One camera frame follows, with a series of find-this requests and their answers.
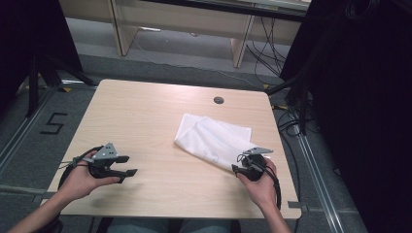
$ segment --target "black curtain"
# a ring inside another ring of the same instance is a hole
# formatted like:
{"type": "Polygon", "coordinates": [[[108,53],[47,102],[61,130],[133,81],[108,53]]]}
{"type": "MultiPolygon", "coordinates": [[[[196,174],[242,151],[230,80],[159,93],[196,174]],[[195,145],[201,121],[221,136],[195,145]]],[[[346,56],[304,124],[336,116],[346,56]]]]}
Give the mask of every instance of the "black curtain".
{"type": "Polygon", "coordinates": [[[82,71],[57,0],[3,0],[0,4],[0,116],[27,77],[34,53],[52,55],[82,71]]]}
{"type": "MultiPolygon", "coordinates": [[[[358,2],[365,9],[369,1],[358,2]]],[[[328,0],[312,4],[312,13],[333,14],[328,0]]],[[[410,5],[381,0],[369,17],[348,19],[307,81],[318,123],[369,232],[411,228],[410,5]]],[[[298,71],[323,32],[321,25],[302,25],[283,78],[298,71]]]]}

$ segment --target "hole in table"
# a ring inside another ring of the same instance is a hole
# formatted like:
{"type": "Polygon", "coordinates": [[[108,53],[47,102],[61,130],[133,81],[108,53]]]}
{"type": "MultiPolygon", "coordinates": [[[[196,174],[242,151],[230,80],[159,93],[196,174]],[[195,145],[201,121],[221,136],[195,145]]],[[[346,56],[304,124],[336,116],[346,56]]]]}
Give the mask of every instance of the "hole in table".
{"type": "Polygon", "coordinates": [[[216,96],[213,101],[215,101],[215,103],[217,104],[222,104],[224,102],[224,99],[220,96],[216,96]]]}

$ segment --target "tripod leg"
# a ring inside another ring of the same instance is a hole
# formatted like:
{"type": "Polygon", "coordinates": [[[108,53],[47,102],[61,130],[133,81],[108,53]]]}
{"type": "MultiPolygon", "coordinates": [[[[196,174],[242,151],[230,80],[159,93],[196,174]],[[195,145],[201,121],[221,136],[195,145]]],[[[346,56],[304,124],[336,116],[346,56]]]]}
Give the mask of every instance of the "tripod leg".
{"type": "Polygon", "coordinates": [[[84,74],[78,72],[77,70],[73,69],[72,67],[70,67],[69,65],[67,65],[66,63],[64,63],[63,61],[45,54],[45,58],[46,60],[48,60],[51,64],[55,65],[58,68],[61,68],[65,71],[67,71],[70,75],[74,76],[76,79],[82,81],[83,83],[86,83],[88,85],[97,85],[96,83],[94,83],[93,80],[89,79],[88,77],[86,77],[84,74]]]}
{"type": "Polygon", "coordinates": [[[278,84],[278,85],[276,85],[275,87],[266,90],[265,93],[266,93],[267,95],[272,95],[272,94],[274,94],[274,93],[276,93],[276,92],[279,92],[279,91],[285,89],[286,87],[289,87],[289,86],[293,85],[295,81],[296,81],[296,78],[291,78],[290,80],[285,81],[285,82],[283,82],[282,84],[278,84]]]}
{"type": "Polygon", "coordinates": [[[54,67],[45,59],[40,56],[37,59],[37,65],[39,73],[42,75],[43,80],[47,86],[61,87],[61,79],[55,71],[54,67]]]}
{"type": "Polygon", "coordinates": [[[37,58],[33,55],[30,60],[30,73],[29,73],[29,99],[28,99],[28,112],[27,117],[31,117],[39,104],[39,83],[37,80],[37,58]]]}
{"type": "Polygon", "coordinates": [[[308,87],[305,85],[302,91],[302,97],[300,99],[300,112],[299,112],[299,128],[303,135],[306,135],[306,111],[308,104],[308,87]]]}

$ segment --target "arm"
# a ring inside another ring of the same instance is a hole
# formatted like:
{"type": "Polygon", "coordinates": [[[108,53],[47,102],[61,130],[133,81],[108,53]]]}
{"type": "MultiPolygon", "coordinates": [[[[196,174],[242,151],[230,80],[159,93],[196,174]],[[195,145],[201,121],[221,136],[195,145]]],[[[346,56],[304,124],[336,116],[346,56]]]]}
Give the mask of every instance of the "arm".
{"type": "MultiPolygon", "coordinates": [[[[276,172],[276,167],[270,159],[265,158],[266,166],[276,172]]],[[[276,207],[276,191],[273,181],[264,173],[257,182],[251,182],[242,174],[237,174],[237,178],[248,190],[252,201],[257,204],[266,219],[271,233],[291,232],[282,217],[281,212],[276,207]]]]}
{"type": "MultiPolygon", "coordinates": [[[[92,157],[96,151],[86,155],[92,157]]],[[[52,221],[72,201],[88,196],[96,187],[117,183],[120,178],[95,179],[87,166],[77,166],[67,177],[60,190],[49,201],[19,222],[9,233],[34,232],[52,221]]]]}

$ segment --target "gray floor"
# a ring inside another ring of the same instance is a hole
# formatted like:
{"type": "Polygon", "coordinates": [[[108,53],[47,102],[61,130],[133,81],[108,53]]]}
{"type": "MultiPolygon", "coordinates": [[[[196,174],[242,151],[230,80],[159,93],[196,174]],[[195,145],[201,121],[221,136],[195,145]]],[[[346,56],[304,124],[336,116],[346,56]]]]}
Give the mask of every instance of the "gray floor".
{"type": "MultiPolygon", "coordinates": [[[[170,31],[140,31],[128,55],[119,57],[110,24],[75,19],[68,19],[68,23],[85,73],[96,81],[111,78],[249,90],[263,90],[265,83],[274,85],[282,82],[262,65],[256,67],[256,60],[248,52],[245,53],[242,67],[233,68],[230,42],[227,38],[192,36],[189,33],[170,31]]],[[[256,43],[256,46],[262,49],[264,43],[256,43]]],[[[289,47],[278,46],[277,49],[287,55],[289,47]]],[[[61,77],[71,79],[64,72],[61,77]]],[[[0,232],[5,232],[39,205],[40,195],[36,193],[48,188],[55,169],[76,132],[94,90],[82,84],[72,87],[68,93],[52,94],[17,148],[13,159],[1,173],[0,232]],[[56,135],[41,134],[42,131],[55,129],[54,126],[47,125],[53,113],[67,114],[55,119],[63,122],[64,126],[56,135]],[[6,187],[22,187],[23,191],[6,191],[6,187]]],[[[271,96],[271,103],[283,105],[286,94],[287,90],[284,90],[271,96]]],[[[0,149],[7,145],[24,122],[27,98],[27,89],[24,89],[9,112],[0,119],[0,149]]],[[[278,120],[283,113],[284,111],[275,110],[275,119],[278,120]]],[[[287,121],[287,118],[283,117],[280,123],[287,121]]],[[[333,172],[333,159],[316,122],[311,121],[308,127],[312,152],[344,232],[366,232],[345,184],[333,172]]],[[[304,205],[297,232],[331,232],[298,141],[293,136],[285,135],[287,141],[283,142],[284,149],[296,191],[299,191],[300,201],[304,205]],[[287,142],[292,146],[294,159],[287,142]]],[[[87,232],[90,227],[95,230],[100,221],[98,217],[92,221],[91,217],[84,216],[63,216],[61,219],[64,223],[63,232],[87,232]]],[[[241,220],[241,225],[242,232],[268,232],[262,219],[241,220]]],[[[288,220],[288,225],[294,230],[296,221],[288,220]]]]}

